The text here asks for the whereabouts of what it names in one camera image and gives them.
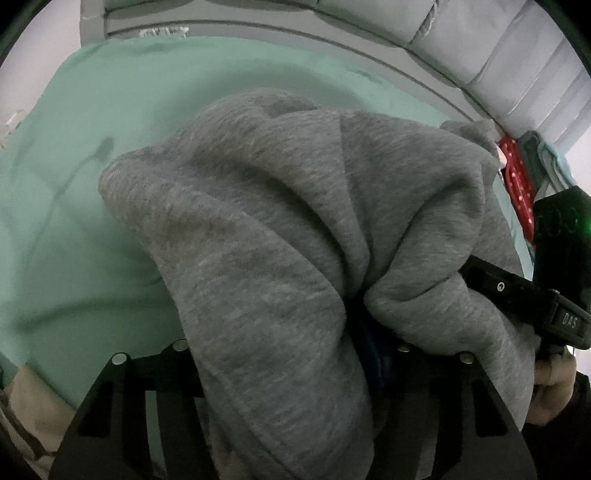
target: teal fabric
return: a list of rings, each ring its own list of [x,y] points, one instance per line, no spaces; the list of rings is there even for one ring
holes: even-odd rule
[[[570,172],[570,166],[566,158],[560,153],[556,145],[541,141],[538,145],[538,156],[558,192],[577,184]]]
[[[109,357],[182,336],[156,266],[97,192],[115,157],[230,93],[268,86],[439,126],[448,117],[322,54],[235,38],[109,40],[72,55],[0,150],[0,365],[77,406]]]

